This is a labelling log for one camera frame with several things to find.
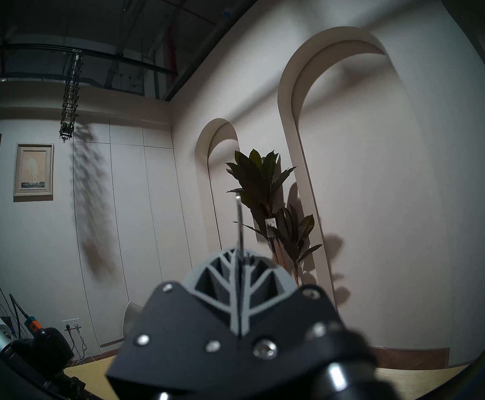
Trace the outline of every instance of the white wall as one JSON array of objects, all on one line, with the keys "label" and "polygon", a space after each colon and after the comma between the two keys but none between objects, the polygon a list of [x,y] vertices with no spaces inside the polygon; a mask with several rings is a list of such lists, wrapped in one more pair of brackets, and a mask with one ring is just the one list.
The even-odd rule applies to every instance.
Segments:
[{"label": "white wall", "polygon": [[[222,117],[235,128],[241,151],[275,149],[282,168],[289,166],[279,79],[305,41],[336,26],[370,31],[408,95],[433,164],[438,228],[448,238],[450,363],[469,361],[485,348],[485,66],[437,0],[259,0],[237,22],[170,102],[191,259],[208,256],[194,162],[201,131]],[[293,182],[294,176],[284,194]],[[418,346],[433,348],[444,325],[426,326]]]},{"label": "white wall", "polygon": [[329,68],[308,92],[298,129],[346,324],[377,347],[450,346],[442,207],[388,57],[354,55]]},{"label": "white wall", "polygon": [[[0,83],[0,283],[43,326],[79,318],[96,355],[119,346],[99,347],[122,338],[128,300],[191,266],[167,104],[84,90],[63,143],[62,85]],[[13,202],[17,143],[54,144],[52,201]]]},{"label": "white wall", "polygon": [[[222,249],[237,244],[237,208],[235,193],[229,190],[240,188],[237,180],[226,172],[226,163],[235,163],[235,151],[240,150],[237,134],[231,123],[223,124],[214,134],[209,145],[208,170],[218,235]],[[252,213],[246,207],[242,210],[243,223],[253,226]],[[243,230],[244,247],[268,255],[270,250],[264,244],[258,244],[256,234],[249,228]]]},{"label": "white wall", "polygon": [[[99,354],[79,264],[72,144],[59,139],[58,121],[47,119],[0,120],[0,133],[1,287],[44,327],[61,330],[63,320],[79,318],[87,354]],[[17,143],[54,144],[53,201],[13,202]]]}]

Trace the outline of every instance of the wooden table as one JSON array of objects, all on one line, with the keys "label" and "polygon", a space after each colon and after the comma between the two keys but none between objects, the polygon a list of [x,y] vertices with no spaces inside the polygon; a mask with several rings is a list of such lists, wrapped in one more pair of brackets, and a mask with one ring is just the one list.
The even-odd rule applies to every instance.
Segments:
[{"label": "wooden table", "polygon": [[[69,377],[77,377],[85,383],[85,389],[104,400],[118,400],[105,378],[114,357],[65,369]],[[467,366],[441,370],[392,370],[376,369],[376,377],[392,384],[402,400],[414,400],[446,383]]]}]

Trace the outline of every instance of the arched doorway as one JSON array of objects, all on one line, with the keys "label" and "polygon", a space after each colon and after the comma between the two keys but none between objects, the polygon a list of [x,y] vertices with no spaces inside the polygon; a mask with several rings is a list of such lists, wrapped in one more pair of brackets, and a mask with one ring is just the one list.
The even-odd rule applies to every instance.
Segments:
[{"label": "arched doorway", "polygon": [[233,223],[237,220],[235,194],[227,191],[238,188],[239,184],[226,172],[226,163],[235,162],[236,150],[239,150],[237,134],[231,123],[226,122],[213,136],[207,158],[221,249],[235,245],[237,238],[237,226]]},{"label": "arched doorway", "polygon": [[450,345],[451,287],[430,157],[405,89],[369,32],[323,31],[290,59],[278,106],[318,282],[379,347]]}]

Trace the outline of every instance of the framed picture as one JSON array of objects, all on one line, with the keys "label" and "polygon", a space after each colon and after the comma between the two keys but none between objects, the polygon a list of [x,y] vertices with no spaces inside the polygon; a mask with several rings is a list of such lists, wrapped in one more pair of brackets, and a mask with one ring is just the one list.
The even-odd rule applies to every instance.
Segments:
[{"label": "framed picture", "polygon": [[14,197],[54,194],[54,145],[17,144]]}]

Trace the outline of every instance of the metal beam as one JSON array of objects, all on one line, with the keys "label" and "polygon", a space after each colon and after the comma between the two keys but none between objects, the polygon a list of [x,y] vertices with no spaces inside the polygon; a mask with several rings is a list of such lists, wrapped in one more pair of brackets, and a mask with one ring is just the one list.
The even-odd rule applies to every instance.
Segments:
[{"label": "metal beam", "polygon": [[[146,5],[146,1],[148,0],[137,0],[135,3],[135,6],[131,12],[128,11],[126,13],[126,10],[129,10],[128,7],[131,3],[132,0],[129,0],[128,3],[124,4],[124,7],[122,9],[122,16],[120,20],[120,26],[119,26],[119,39],[118,39],[118,44],[117,44],[117,55],[123,55],[124,53],[124,48],[125,44],[128,41],[128,38],[130,34],[132,33],[133,27],[135,26],[135,23],[137,22],[140,13],[144,9],[144,6]],[[111,89],[112,84],[113,84],[113,78],[114,75],[117,73],[118,70],[118,59],[113,60],[113,63],[111,64],[111,67],[109,69],[109,72],[107,73],[107,78],[105,79],[105,88],[106,89]]]},{"label": "metal beam", "polygon": [[[5,74],[0,73],[0,79],[2,81],[7,81],[10,78],[15,79],[15,78],[30,78],[30,79],[37,79],[40,81],[44,80],[52,80],[52,81],[58,81],[58,82],[66,82],[66,78],[68,76],[66,74],[48,74],[48,73],[36,73],[36,72],[7,72]],[[97,81],[94,81],[92,78],[81,78],[81,83],[86,83],[92,87],[96,87],[99,89],[103,89],[104,87],[98,83]],[[122,93],[130,93],[130,94],[136,94],[139,96],[142,96],[142,93],[131,91],[131,90],[123,90],[123,89],[112,89],[114,91],[120,91]]]},{"label": "metal beam", "polygon": [[[172,7],[177,7],[177,4],[176,3],[173,3],[172,1],[168,1],[168,0],[159,0],[159,1],[163,1],[164,3],[167,3],[168,5],[171,5]],[[204,16],[201,16],[200,14],[197,14],[194,11],[188,10],[186,8],[181,8],[181,11],[185,11],[186,13],[192,14],[193,16],[198,17],[200,20],[203,20],[203,21],[205,21],[205,22],[207,22],[209,24],[216,25],[211,20],[208,20]]]},{"label": "metal beam", "polygon": [[113,60],[117,63],[129,64],[131,66],[137,66],[146,70],[157,71],[162,74],[177,75],[177,72],[169,69],[159,67],[153,64],[145,63],[144,61],[130,59],[118,54],[104,53],[102,51],[80,49],[78,47],[68,47],[65,45],[53,45],[53,44],[3,44],[0,45],[0,53],[9,50],[45,50],[45,51],[62,51],[64,53],[81,52],[83,55],[91,57],[97,57],[101,59]]},{"label": "metal beam", "polygon": [[148,57],[154,59],[155,57],[155,52],[161,45],[164,36],[166,35],[168,31],[168,27],[172,24],[172,22],[175,20],[177,17],[178,13],[180,10],[183,8],[187,0],[179,0],[177,5],[174,7],[174,9],[164,17],[163,24],[161,25],[161,28],[159,28],[159,33],[157,34],[157,37],[153,40],[153,43],[150,47],[150,50],[148,51]]},{"label": "metal beam", "polygon": [[177,76],[172,86],[167,90],[161,98],[165,101],[170,101],[174,94],[187,82],[187,80],[194,74],[197,68],[206,59],[207,55],[213,50],[218,42],[230,30],[230,28],[243,16],[243,14],[254,5],[257,0],[239,0],[234,7],[234,10],[229,18],[220,22],[217,27],[209,33],[203,40],[202,44],[195,51],[191,63]]}]

